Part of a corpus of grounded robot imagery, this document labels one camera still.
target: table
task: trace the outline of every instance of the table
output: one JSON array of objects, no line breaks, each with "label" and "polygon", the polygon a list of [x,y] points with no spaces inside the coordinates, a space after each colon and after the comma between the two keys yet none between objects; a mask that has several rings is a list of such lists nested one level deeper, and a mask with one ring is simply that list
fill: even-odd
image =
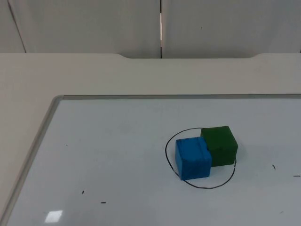
[{"label": "table", "polygon": [[246,59],[0,54],[0,210],[57,95],[296,94],[300,73],[300,54]]}]

